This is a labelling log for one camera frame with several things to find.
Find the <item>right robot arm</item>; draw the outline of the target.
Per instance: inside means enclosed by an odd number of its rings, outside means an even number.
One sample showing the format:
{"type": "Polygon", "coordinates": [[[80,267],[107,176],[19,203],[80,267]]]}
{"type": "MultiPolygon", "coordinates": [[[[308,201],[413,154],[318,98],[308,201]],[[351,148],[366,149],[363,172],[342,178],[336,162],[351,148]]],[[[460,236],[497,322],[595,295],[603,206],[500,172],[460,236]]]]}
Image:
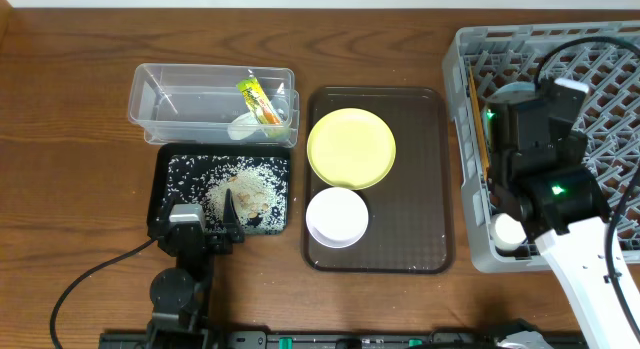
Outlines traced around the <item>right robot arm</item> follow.
{"type": "Polygon", "coordinates": [[[616,238],[615,217],[584,166],[587,136],[574,124],[589,92],[558,79],[516,82],[482,114],[488,186],[560,282],[591,348],[639,345],[639,290],[616,238]]]}

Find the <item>rice and food scraps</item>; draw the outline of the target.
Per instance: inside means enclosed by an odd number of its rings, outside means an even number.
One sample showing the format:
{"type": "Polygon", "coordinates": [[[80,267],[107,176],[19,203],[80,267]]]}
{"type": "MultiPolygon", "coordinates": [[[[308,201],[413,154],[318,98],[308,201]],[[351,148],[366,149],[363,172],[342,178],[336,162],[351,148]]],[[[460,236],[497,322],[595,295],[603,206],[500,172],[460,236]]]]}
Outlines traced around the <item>rice and food scraps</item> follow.
{"type": "Polygon", "coordinates": [[[246,234],[279,234],[287,225],[289,174],[289,161],[281,157],[175,155],[168,162],[165,199],[201,205],[206,231],[223,233],[230,192],[246,234]]]}

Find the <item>wooden chopstick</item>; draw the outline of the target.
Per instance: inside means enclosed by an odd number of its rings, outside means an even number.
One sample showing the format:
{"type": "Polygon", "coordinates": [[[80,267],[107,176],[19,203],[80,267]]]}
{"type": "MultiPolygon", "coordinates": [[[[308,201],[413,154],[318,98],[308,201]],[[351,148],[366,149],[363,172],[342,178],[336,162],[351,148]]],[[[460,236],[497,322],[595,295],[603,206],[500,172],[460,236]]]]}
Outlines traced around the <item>wooden chopstick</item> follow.
{"type": "Polygon", "coordinates": [[[471,104],[472,104],[474,120],[475,121],[480,121],[481,112],[480,112],[479,104],[478,104],[477,90],[476,90],[474,72],[473,72],[473,67],[472,66],[468,67],[468,74],[469,74],[469,93],[470,93],[469,96],[470,96],[470,101],[471,101],[471,104]]]}
{"type": "Polygon", "coordinates": [[[487,179],[489,169],[489,155],[486,147],[484,129],[482,125],[481,113],[478,109],[474,110],[474,124],[476,130],[477,144],[479,148],[480,162],[483,178],[487,179]]]}

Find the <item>yellow plate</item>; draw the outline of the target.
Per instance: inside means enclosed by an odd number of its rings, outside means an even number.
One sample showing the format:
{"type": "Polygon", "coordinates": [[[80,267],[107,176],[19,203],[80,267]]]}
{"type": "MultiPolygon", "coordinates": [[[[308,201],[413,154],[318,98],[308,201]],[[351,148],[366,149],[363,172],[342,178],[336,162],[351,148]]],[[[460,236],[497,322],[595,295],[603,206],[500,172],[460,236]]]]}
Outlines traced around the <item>yellow plate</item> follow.
{"type": "Polygon", "coordinates": [[[376,185],[391,171],[396,141],[378,115],[342,108],[312,126],[306,154],[311,169],[326,184],[362,190],[376,185]]]}

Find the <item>white tissue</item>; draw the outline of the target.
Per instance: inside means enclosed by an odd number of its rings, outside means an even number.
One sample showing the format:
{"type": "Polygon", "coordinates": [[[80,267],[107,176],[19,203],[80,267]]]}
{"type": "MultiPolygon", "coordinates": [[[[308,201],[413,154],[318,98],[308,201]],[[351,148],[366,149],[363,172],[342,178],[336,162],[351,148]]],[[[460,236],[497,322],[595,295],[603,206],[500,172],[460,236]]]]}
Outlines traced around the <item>white tissue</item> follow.
{"type": "Polygon", "coordinates": [[[251,113],[247,112],[234,119],[227,127],[227,133],[233,141],[253,141],[264,135],[262,124],[251,113]]]}

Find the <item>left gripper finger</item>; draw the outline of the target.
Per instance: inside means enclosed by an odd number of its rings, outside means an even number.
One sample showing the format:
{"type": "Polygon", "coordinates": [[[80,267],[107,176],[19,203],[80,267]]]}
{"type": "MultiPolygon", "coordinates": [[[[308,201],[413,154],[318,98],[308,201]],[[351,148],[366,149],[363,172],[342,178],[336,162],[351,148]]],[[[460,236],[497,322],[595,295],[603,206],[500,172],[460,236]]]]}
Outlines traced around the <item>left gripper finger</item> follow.
{"type": "Polygon", "coordinates": [[[230,189],[226,190],[222,224],[226,230],[226,234],[230,239],[244,239],[245,233],[240,224],[239,217],[236,213],[233,195],[230,189]]]}
{"type": "Polygon", "coordinates": [[[170,231],[170,214],[174,207],[173,198],[162,199],[160,203],[148,213],[148,233],[167,234],[170,231]]]}

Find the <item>white cup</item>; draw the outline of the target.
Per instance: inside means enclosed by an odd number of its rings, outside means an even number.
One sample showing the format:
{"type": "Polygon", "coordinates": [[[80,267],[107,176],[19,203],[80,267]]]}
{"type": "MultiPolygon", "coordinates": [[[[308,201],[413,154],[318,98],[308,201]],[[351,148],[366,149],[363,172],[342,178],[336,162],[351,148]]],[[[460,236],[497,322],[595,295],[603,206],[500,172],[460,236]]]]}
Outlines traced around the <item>white cup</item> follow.
{"type": "Polygon", "coordinates": [[[506,213],[491,217],[489,232],[494,246],[504,252],[515,251],[527,239],[522,224],[506,213]]]}

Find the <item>light blue bowl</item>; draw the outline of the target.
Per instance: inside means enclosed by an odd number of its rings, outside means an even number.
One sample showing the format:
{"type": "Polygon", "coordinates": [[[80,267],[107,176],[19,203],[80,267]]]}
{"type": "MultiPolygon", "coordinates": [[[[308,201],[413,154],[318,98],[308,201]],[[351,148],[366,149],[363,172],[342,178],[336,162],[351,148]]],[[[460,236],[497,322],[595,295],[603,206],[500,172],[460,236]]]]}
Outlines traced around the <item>light blue bowl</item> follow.
{"type": "Polygon", "coordinates": [[[499,88],[486,102],[489,104],[517,104],[536,98],[536,87],[532,82],[517,81],[499,88]]]}

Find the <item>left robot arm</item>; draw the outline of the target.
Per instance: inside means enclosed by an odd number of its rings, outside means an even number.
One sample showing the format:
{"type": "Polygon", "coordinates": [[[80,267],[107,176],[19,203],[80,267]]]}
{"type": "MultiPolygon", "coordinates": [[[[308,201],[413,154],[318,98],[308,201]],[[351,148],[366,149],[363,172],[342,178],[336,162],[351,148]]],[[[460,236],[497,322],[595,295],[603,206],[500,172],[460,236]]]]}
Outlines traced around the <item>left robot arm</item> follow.
{"type": "Polygon", "coordinates": [[[233,245],[245,241],[231,190],[224,196],[222,224],[222,234],[207,234],[204,209],[199,204],[169,201],[152,215],[148,235],[176,259],[176,264],[157,274],[150,286],[153,311],[145,348],[225,346],[225,335],[210,327],[206,311],[214,276],[213,257],[230,254],[233,245]]]}

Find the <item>white bowl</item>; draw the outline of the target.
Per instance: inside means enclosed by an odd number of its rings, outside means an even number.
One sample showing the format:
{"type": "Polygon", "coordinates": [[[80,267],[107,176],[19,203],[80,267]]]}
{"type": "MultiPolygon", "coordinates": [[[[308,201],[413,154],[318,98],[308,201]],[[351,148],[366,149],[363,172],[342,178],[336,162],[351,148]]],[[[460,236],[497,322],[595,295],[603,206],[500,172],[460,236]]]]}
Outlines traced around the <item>white bowl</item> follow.
{"type": "Polygon", "coordinates": [[[358,242],[366,233],[369,211],[354,191],[331,187],[317,193],[306,210],[309,234],[321,245],[342,249],[358,242]]]}

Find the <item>green snack wrapper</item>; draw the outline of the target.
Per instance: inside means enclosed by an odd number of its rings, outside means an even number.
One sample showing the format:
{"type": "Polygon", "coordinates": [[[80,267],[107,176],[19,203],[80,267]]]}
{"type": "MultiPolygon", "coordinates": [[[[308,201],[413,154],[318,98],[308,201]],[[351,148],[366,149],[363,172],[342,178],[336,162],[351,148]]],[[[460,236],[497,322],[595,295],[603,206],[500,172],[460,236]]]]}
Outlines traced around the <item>green snack wrapper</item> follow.
{"type": "Polygon", "coordinates": [[[260,124],[280,125],[282,119],[274,109],[256,77],[249,77],[236,85],[245,104],[260,124]]]}

